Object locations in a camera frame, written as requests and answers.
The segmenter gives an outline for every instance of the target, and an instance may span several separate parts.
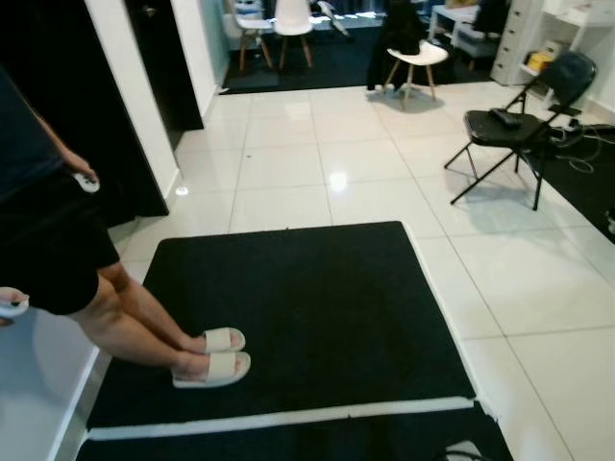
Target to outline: white plastic chair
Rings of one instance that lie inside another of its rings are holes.
[[[238,7],[240,4],[236,4],[234,0],[227,0],[227,6],[233,16],[234,23],[241,30],[241,37],[239,38],[239,70],[243,71],[246,66],[246,48],[250,43],[250,40],[254,40],[262,49],[262,54],[267,60],[267,65],[273,68],[273,62],[267,49],[267,44],[262,39],[262,31],[270,30],[271,23],[264,19],[247,18],[245,14],[238,14]]]
[[[309,10],[308,0],[278,0],[274,31],[283,36],[280,69],[284,67],[284,57],[289,36],[301,36],[307,66],[311,67],[311,53],[306,41],[306,34],[313,28],[310,19],[311,11]]]
[[[393,58],[396,58],[395,64],[391,69],[391,73],[388,75],[386,82],[382,86],[382,93],[386,91],[388,84],[393,80],[393,76],[395,72],[397,72],[397,68],[400,66],[400,63],[407,62],[410,64],[410,68],[407,71],[407,84],[406,84],[406,94],[404,95],[404,99],[402,100],[402,108],[406,108],[407,100],[410,96],[410,90],[412,89],[412,73],[414,72],[415,65],[425,65],[427,67],[427,77],[430,81],[430,89],[431,89],[431,98],[435,101],[435,85],[433,84],[433,75],[431,74],[431,66],[433,64],[438,64],[442,62],[447,57],[449,57],[449,53],[439,46],[432,45],[426,40],[421,41],[420,44],[420,53],[418,55],[403,55],[399,51],[391,50],[390,48],[386,50],[389,55]]]

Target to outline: slipper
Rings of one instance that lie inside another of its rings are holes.
[[[231,333],[239,336],[239,344],[237,346],[231,346]],[[201,333],[201,336],[207,340],[203,353],[239,352],[246,346],[245,336],[236,328],[206,329]]]
[[[239,359],[239,369],[234,363]],[[173,386],[178,389],[208,389],[228,386],[238,382],[250,370],[251,359],[246,352],[212,353],[209,355],[209,373],[202,379],[179,379],[173,376]]]

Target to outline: black folding chair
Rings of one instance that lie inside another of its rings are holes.
[[[451,205],[472,190],[510,157],[517,156],[515,160],[515,173],[519,171],[519,158],[522,158],[528,164],[537,180],[532,209],[538,209],[540,186],[542,185],[542,179],[549,157],[546,148],[549,143],[551,123],[560,114],[576,116],[580,113],[579,110],[571,108],[571,105],[592,84],[595,77],[595,63],[581,53],[568,51],[563,53],[552,62],[549,67],[532,79],[510,104],[504,108],[505,115],[512,116],[518,126],[507,126],[504,122],[494,117],[493,114],[486,110],[470,110],[466,112],[464,122],[466,130],[470,135],[470,142],[455,154],[455,156],[444,165],[444,168],[448,169],[449,165],[461,154],[467,152],[468,158],[470,159],[470,166],[472,167],[476,180],[452,199]],[[541,120],[526,113],[528,90],[534,85],[540,84],[549,87],[553,91],[553,96],[557,101],[556,104],[549,107],[549,111],[551,111],[553,115],[549,117],[548,120]],[[509,109],[517,104],[521,105],[521,111],[519,113],[508,112]],[[469,150],[472,144],[488,147],[505,147],[509,148],[510,152],[479,177]]]

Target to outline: hand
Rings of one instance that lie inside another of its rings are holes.
[[[73,170],[75,173],[81,173],[86,177],[90,178],[94,182],[99,182],[98,176],[96,172],[92,170],[83,158],[79,157],[73,151],[69,149],[61,150],[61,157],[64,160],[64,163],[68,165],[68,167]]]
[[[28,295],[22,293],[15,288],[10,288],[9,286],[0,286],[0,301],[5,301],[7,303],[21,303],[22,301],[26,301],[27,299]],[[2,317],[0,317],[0,327],[8,327],[12,324],[12,319],[3,319]]]

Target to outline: black shorts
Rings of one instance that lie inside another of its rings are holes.
[[[63,169],[0,203],[0,286],[67,315],[98,290],[97,269],[119,256],[90,194]]]

